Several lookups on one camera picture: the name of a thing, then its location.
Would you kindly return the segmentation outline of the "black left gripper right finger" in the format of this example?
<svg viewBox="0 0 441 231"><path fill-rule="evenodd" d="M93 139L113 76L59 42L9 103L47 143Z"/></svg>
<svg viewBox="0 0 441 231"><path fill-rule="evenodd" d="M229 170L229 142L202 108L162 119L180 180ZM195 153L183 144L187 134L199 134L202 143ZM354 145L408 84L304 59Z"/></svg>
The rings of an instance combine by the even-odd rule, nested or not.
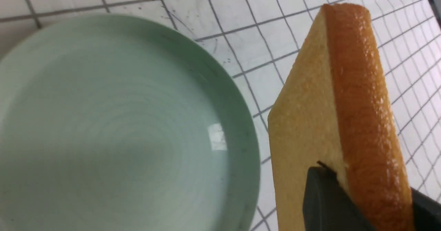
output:
<svg viewBox="0 0 441 231"><path fill-rule="evenodd" d="M441 230L441 205L428 196L411 188L413 215L416 231Z"/></svg>

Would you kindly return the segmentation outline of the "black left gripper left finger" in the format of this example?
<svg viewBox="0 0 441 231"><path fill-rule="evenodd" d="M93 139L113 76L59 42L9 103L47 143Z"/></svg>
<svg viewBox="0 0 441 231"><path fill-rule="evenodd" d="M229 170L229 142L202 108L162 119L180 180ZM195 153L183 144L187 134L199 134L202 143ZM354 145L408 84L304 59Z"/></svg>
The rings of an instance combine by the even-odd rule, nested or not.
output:
<svg viewBox="0 0 441 231"><path fill-rule="evenodd" d="M337 180L337 173L318 161L307 171L303 198L306 231L374 231Z"/></svg>

